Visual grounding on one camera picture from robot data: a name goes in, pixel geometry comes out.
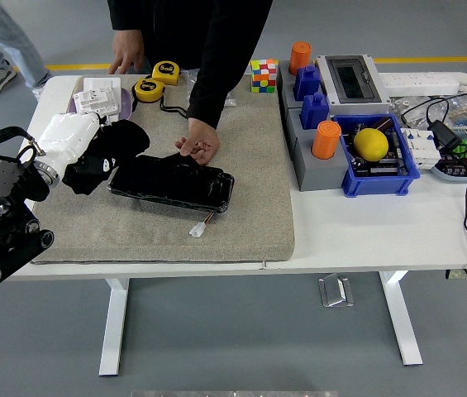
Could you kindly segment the person's right hand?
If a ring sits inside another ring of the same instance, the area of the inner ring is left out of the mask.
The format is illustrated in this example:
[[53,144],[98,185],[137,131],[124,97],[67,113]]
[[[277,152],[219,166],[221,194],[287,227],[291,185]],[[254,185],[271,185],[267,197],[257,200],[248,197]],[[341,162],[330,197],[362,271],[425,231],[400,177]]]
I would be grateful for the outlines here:
[[141,31],[115,31],[112,52],[113,61],[108,68],[108,74],[126,74],[130,68],[140,72],[145,58]]

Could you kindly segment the person's left hand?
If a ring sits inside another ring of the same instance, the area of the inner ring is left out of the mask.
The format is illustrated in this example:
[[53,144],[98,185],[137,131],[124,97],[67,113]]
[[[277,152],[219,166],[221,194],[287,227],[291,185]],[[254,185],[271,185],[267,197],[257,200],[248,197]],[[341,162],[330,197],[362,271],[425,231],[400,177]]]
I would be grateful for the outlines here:
[[199,165],[208,165],[220,147],[217,131],[192,117],[188,119],[188,136],[174,144],[181,156],[191,156]]

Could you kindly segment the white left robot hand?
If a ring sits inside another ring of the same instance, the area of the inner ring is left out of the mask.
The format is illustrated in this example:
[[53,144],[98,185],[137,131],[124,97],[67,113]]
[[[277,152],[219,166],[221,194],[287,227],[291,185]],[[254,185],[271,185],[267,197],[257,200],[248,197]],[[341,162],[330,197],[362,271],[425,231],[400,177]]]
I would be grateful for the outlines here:
[[34,166],[51,176],[64,175],[66,167],[75,163],[87,150],[99,128],[106,125],[105,117],[96,113],[64,113],[52,117],[37,140],[42,154]]

